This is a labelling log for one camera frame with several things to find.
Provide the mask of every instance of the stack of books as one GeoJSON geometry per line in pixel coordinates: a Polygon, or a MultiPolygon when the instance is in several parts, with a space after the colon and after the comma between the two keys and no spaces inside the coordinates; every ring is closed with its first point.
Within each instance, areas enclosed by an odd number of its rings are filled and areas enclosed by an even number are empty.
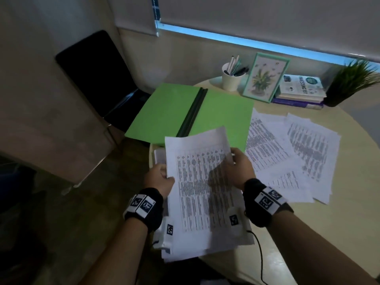
{"type": "Polygon", "coordinates": [[[325,97],[318,77],[284,75],[272,103],[320,110],[325,97]]]}

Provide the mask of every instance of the person's left hand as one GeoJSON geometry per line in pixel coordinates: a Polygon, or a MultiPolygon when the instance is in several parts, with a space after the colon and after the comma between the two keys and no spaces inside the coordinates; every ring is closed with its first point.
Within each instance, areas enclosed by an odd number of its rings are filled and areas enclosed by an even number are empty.
{"type": "Polygon", "coordinates": [[[144,188],[156,188],[164,200],[168,197],[174,182],[174,177],[166,178],[165,164],[154,165],[144,176],[144,188]]]}

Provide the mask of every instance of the green folder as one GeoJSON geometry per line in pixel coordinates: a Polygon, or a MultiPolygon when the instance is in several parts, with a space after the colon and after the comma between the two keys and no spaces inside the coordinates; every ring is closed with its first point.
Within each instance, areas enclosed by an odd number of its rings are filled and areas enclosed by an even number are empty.
{"type": "MultiPolygon", "coordinates": [[[[163,145],[175,137],[199,87],[163,83],[147,100],[126,137],[163,145]]],[[[209,89],[194,121],[191,135],[226,127],[231,147],[244,152],[254,101],[209,89]]]]}

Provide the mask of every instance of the white cup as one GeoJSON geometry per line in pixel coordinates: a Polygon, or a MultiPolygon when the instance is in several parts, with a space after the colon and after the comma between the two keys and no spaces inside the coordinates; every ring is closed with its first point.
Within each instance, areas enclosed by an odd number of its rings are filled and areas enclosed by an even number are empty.
{"type": "Polygon", "coordinates": [[[221,87],[223,88],[223,90],[233,92],[238,89],[241,79],[245,74],[238,77],[226,74],[224,71],[227,70],[228,64],[229,63],[225,63],[221,68],[221,87]]]}

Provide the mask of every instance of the potted plant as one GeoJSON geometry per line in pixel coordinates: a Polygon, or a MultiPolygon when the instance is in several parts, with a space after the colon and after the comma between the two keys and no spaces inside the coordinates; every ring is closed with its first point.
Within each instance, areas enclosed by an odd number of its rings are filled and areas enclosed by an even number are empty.
{"type": "Polygon", "coordinates": [[[335,107],[356,92],[380,83],[380,76],[375,71],[376,68],[370,66],[369,61],[351,61],[336,74],[326,91],[324,105],[335,107]]]}
{"type": "Polygon", "coordinates": [[[259,69],[257,75],[253,77],[254,90],[252,91],[252,93],[257,96],[264,96],[265,90],[272,83],[272,77],[274,76],[269,75],[268,71],[262,74],[262,70],[259,69]]]}

